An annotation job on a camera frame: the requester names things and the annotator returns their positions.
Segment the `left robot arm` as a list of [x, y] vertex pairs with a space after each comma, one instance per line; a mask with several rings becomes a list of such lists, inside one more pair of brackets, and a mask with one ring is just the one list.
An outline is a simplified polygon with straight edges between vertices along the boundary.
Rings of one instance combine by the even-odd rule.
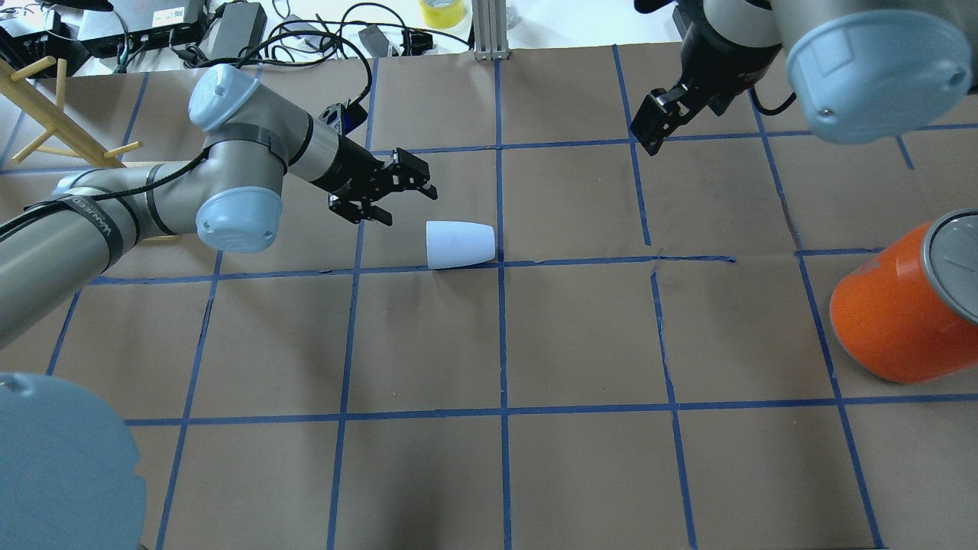
[[[393, 223], [378, 203], [437, 199], [429, 165], [400, 147], [387, 160], [231, 65], [210, 67], [189, 97], [205, 132], [185, 163], [94, 168], [64, 178], [2, 226], [2, 345], [20, 338], [150, 238], [196, 235], [223, 253], [272, 246], [283, 181], [327, 192], [347, 222]], [[2, 373], [2, 547], [137, 549], [147, 491], [118, 414], [79, 384]]]

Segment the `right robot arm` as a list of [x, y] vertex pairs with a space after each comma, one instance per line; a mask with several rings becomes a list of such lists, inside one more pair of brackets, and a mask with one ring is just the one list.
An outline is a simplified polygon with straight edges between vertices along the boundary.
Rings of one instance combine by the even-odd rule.
[[680, 76], [626, 109], [648, 154], [700, 112], [723, 115], [785, 56], [811, 134], [863, 145], [922, 128], [976, 91], [974, 1], [680, 1]]

